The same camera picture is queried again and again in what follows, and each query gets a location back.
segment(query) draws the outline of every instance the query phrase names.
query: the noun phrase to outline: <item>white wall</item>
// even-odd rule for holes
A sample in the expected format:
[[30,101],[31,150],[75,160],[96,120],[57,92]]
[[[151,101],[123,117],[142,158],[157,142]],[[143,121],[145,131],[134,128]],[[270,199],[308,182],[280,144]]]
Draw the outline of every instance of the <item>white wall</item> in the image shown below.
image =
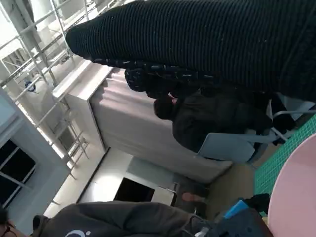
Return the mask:
[[155,189],[158,186],[170,187],[173,177],[169,170],[111,148],[93,177],[92,191],[87,195],[89,201],[112,201],[123,178]]
[[133,156],[117,149],[110,149],[99,171],[93,177],[98,188],[93,188],[92,201],[112,201],[126,174]]
[[174,173],[161,166],[152,164],[146,160],[133,157],[127,169],[127,176],[137,177],[136,182],[149,186],[161,186],[170,188],[173,183]]

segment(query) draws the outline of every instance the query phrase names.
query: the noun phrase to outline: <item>black knit sweater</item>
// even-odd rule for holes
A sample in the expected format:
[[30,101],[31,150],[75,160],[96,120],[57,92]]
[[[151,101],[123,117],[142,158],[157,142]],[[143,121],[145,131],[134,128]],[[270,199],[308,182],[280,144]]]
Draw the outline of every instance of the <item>black knit sweater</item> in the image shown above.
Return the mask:
[[315,7],[315,0],[135,1],[73,27],[66,40],[95,62],[178,66],[316,101]]

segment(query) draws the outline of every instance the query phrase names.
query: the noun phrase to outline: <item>metal railing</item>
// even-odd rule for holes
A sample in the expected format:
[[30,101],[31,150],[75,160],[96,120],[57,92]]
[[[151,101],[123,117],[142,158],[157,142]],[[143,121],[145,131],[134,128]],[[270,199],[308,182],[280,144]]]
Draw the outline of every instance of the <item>metal railing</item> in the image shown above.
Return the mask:
[[[12,39],[10,39],[8,42],[4,43],[3,45],[0,46],[0,50],[4,49],[6,46],[8,46],[10,43],[12,43],[14,40],[19,40],[23,49],[25,50],[25,52],[27,52],[28,56],[30,57],[26,62],[24,62],[17,70],[15,70],[13,73],[10,74],[10,76],[8,78],[6,78],[5,80],[3,80],[0,83],[1,87],[6,86],[9,82],[11,82],[12,80],[16,80],[19,76],[22,75],[23,70],[25,70],[30,64],[34,65],[34,68],[38,71],[38,74],[36,78],[33,78],[32,83],[30,83],[28,86],[26,86],[20,94],[18,94],[15,98],[12,98],[13,102],[15,102],[17,105],[19,105],[19,108],[21,108],[21,100],[24,99],[24,96],[26,95],[26,93],[40,80],[42,79],[46,84],[49,84],[47,78],[45,77],[45,75],[47,73],[50,73],[52,76],[52,79],[54,81],[54,87],[57,85],[57,81],[54,78],[54,73],[51,70],[54,66],[56,66],[58,64],[58,62],[66,55],[69,55],[72,59],[72,63],[75,66],[75,61],[73,59],[73,55],[71,53],[71,51],[69,50],[67,44],[65,44],[65,48],[55,57],[54,61],[51,62],[50,65],[47,64],[47,61],[45,60],[45,58],[43,57],[43,55],[55,44],[57,43],[61,38],[64,39],[65,41],[65,33],[66,31],[75,26],[76,24],[78,24],[79,22],[81,22],[82,20],[86,19],[89,20],[89,14],[96,10],[96,4],[91,4],[89,7],[87,6],[87,1],[86,0],[82,0],[84,7],[83,9],[81,9],[80,14],[77,16],[78,19],[73,22],[71,25],[69,25],[68,27],[64,28],[59,12],[58,10],[61,9],[63,6],[65,6],[66,4],[69,4],[71,1],[73,0],[66,0],[65,2],[63,2],[62,4],[60,4],[59,6],[56,6],[54,0],[50,0],[51,6],[52,6],[52,10],[49,11],[45,16],[41,17],[39,20],[35,21],[34,23],[30,24],[28,27],[24,28],[23,30],[18,32],[18,35],[13,37]],[[19,6],[23,5],[23,2],[21,0],[18,0],[19,2]],[[118,6],[120,4],[122,4],[124,1],[123,0],[112,0],[111,2],[109,2],[107,4],[107,6],[105,6],[102,10],[99,11],[98,14],[100,14],[101,12],[110,9],[112,7]],[[40,22],[42,22],[43,20],[45,20],[47,17],[51,16],[51,15],[55,15],[57,21],[58,21],[58,25],[60,27],[60,32],[59,35],[57,35],[49,44],[47,44],[43,49],[40,49],[39,45],[37,44],[37,42],[34,42],[34,44],[36,45],[36,49],[40,49],[37,53],[35,53],[34,55],[31,52],[31,49],[28,48],[28,46],[24,43],[23,39],[24,39],[24,34],[29,32],[29,31],[34,31],[36,30],[36,25]],[[39,66],[39,63],[37,61],[37,59],[40,58],[40,60],[42,62],[45,62],[46,68],[45,69],[41,69]],[[50,146],[54,146],[56,144],[56,142],[58,141],[58,139],[60,138],[60,136],[63,134],[63,132],[66,129],[69,129],[71,131],[71,134],[74,136],[74,141],[73,144],[71,145],[71,148],[69,148],[66,152],[65,152],[65,156],[63,157],[63,159],[65,160],[65,163],[67,162],[72,162],[73,163],[73,167],[69,168],[70,170],[70,175],[72,175],[71,171],[73,170],[73,168],[75,167],[76,163],[78,162],[78,160],[80,159],[80,157],[82,156],[82,154],[84,154],[86,156],[87,159],[89,159],[87,153],[86,153],[86,148],[88,146],[88,142],[85,141],[84,138],[82,138],[82,134],[83,131],[76,131],[74,124],[73,124],[73,120],[75,119],[75,117],[73,118],[72,116],[70,116],[71,111],[70,108],[67,104],[67,101],[64,99],[64,96],[61,96],[58,100],[54,101],[53,106],[37,121],[34,122],[34,120],[31,118],[31,116],[27,115],[27,111],[22,111],[24,112],[24,114],[27,116],[27,118],[31,121],[31,123],[34,125],[34,127],[40,131],[40,133],[45,137],[45,139],[47,140],[47,142],[49,143]],[[56,134],[54,134],[54,137],[52,139],[48,139],[47,136],[45,134],[43,134],[43,132],[41,131],[41,125],[43,124],[43,122],[45,121],[45,119],[52,113],[52,111],[56,108],[56,107],[60,107],[63,111],[62,114],[62,118],[60,121],[64,122],[64,127],[62,127]],[[79,158],[76,161],[73,161],[72,156],[73,151],[70,151],[74,146],[79,146],[80,150],[81,150],[81,154],[79,155]],[[16,192],[18,192],[18,190],[20,188],[26,188],[26,189],[32,189],[31,187],[27,186],[27,184],[25,184],[24,182],[27,180],[27,178],[32,174],[32,172],[35,169],[34,168],[28,173],[27,177],[25,177],[23,179],[22,182],[10,177],[9,175],[3,173],[1,171],[1,169],[8,163],[8,161],[14,156],[14,154],[19,150],[19,148],[17,147],[1,164],[0,164],[0,176],[10,180],[11,182],[15,183],[18,185],[18,187],[16,188],[16,190],[12,193],[12,195],[9,197],[9,199],[3,204],[3,206],[6,206],[10,200],[14,197],[14,195],[16,194]]]

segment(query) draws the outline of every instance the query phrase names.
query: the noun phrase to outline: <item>white chair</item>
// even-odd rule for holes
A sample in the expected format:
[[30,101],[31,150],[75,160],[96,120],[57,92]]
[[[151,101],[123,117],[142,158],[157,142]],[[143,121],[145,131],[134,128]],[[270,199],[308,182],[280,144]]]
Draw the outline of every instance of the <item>white chair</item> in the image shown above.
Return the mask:
[[[277,116],[284,114],[316,114],[316,110],[280,111],[272,115],[270,102],[267,114],[273,120]],[[266,134],[267,135],[209,133],[196,157],[228,160],[234,163],[252,163],[261,156],[269,143],[279,138],[287,141],[293,132],[289,131],[283,135],[273,127],[271,130],[266,131]],[[261,145],[255,149],[254,143],[261,143]]]
[[209,133],[197,156],[216,160],[230,160],[235,163],[245,163],[255,154],[253,144],[268,144],[278,137],[274,134],[266,136],[248,134]]

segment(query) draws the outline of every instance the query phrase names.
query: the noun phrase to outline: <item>green grid mat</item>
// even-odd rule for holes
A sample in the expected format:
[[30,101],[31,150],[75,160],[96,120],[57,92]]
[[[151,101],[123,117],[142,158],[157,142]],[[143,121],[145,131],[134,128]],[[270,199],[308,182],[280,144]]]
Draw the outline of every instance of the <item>green grid mat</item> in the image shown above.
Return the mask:
[[288,157],[295,148],[314,133],[316,133],[316,115],[307,121],[306,124],[255,171],[255,194],[272,193],[277,176]]

